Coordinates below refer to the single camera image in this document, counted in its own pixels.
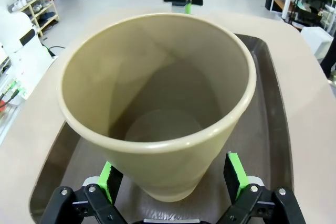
orange object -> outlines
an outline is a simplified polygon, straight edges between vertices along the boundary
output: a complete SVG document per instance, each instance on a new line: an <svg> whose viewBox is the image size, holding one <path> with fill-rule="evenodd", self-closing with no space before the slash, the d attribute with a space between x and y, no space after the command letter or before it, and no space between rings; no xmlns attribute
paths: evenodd
<svg viewBox="0 0 336 224"><path fill-rule="evenodd" d="M0 101L0 106L4 105L5 102L3 100ZM3 112L6 109L6 106L0 108L0 112Z"/></svg>

beige table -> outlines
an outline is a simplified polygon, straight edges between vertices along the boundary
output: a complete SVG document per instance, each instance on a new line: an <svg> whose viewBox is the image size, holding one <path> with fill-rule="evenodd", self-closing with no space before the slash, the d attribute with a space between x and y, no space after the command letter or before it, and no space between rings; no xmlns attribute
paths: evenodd
<svg viewBox="0 0 336 224"><path fill-rule="evenodd" d="M85 42L95 30L126 17L169 11L127 9L99 17L50 67L0 146L0 223L33 223L29 200L65 123L57 104L55 82L74 45ZM285 23L223 12L197 15L267 43L287 114L297 200L307 223L335 223L336 102L308 46Z"/></svg>

screw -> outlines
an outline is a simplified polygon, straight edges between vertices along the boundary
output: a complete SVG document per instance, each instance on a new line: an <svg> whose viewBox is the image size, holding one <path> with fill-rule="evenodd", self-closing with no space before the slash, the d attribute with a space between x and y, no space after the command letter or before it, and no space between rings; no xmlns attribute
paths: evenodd
<svg viewBox="0 0 336 224"><path fill-rule="evenodd" d="M89 187L89 192L90 192L90 193L94 192L95 190L96 190L96 188L95 188L94 186L90 186L90 187Z"/></svg>
<svg viewBox="0 0 336 224"><path fill-rule="evenodd" d="M255 193L255 192L258 191L258 187L256 187L256 186L251 186L250 190L251 190L252 192Z"/></svg>
<svg viewBox="0 0 336 224"><path fill-rule="evenodd" d="M285 195L285 194L286 194L286 190L284 190L283 188L280 188L280 189L279 189L279 193L280 193L281 195Z"/></svg>

gray floor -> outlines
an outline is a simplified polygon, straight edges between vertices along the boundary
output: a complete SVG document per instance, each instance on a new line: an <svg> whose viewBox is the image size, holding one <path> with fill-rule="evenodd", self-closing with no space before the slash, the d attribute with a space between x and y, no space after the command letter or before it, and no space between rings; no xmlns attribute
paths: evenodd
<svg viewBox="0 0 336 224"><path fill-rule="evenodd" d="M274 18L274 14L265 8L266 0L204 0L202 7L193 6L192 10L221 9L234 13L245 13L265 18ZM55 0L56 8L60 17L59 24L45 32L42 38L44 44L51 46L66 47L85 24L101 13L123 7L160 7L170 6L163 0ZM54 53L60 53L61 49L53 49Z"/></svg>

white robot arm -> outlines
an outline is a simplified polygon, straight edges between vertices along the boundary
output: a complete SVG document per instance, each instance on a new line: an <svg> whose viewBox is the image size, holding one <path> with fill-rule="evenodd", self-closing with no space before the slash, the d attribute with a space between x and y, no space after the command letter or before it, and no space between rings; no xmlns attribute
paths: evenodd
<svg viewBox="0 0 336 224"><path fill-rule="evenodd" d="M52 63L48 50L42 46L29 17L9 13L8 6L16 0L0 0L0 42L12 63L12 75L24 88L25 99L33 91Z"/></svg>

